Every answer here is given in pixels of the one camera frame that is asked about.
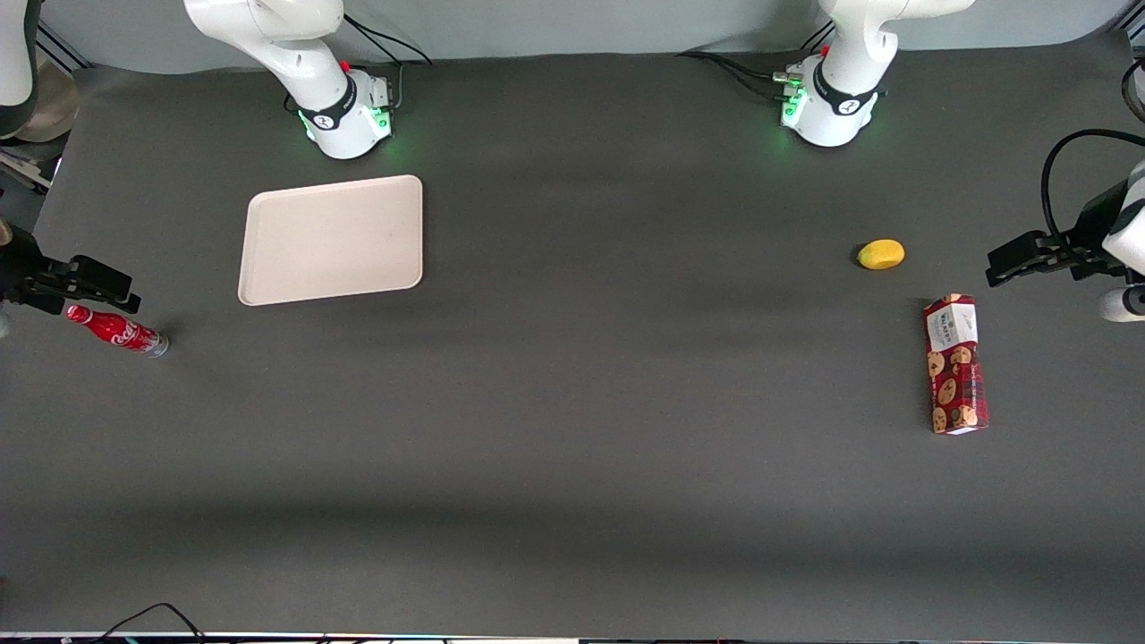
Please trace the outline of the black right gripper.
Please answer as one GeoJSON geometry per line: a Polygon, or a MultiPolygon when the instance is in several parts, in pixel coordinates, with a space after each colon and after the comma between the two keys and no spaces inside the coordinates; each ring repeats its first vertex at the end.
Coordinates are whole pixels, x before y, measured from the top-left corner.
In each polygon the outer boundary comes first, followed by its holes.
{"type": "Polygon", "coordinates": [[[23,229],[1,231],[1,291],[3,301],[31,306],[49,315],[63,315],[68,301],[105,304],[112,309],[134,315],[140,309],[140,296],[131,292],[131,275],[86,254],[68,261],[55,261],[52,273],[62,285],[40,285],[39,296],[30,283],[52,267],[32,233],[23,229]]]}

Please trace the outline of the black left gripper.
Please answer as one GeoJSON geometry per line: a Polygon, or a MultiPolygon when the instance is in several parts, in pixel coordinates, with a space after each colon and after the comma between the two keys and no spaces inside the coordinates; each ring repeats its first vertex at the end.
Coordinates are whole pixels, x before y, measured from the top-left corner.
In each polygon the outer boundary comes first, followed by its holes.
{"type": "Polygon", "coordinates": [[[1103,241],[1113,231],[1128,191],[1128,180],[1088,201],[1076,223],[1063,233],[1068,250],[1059,254],[1056,237],[1044,231],[1026,231],[1006,241],[987,253],[986,280],[989,288],[997,288],[1014,277],[1047,274],[1069,268],[1074,281],[1095,276],[1132,280],[1132,270],[1103,248],[1103,241]]]}

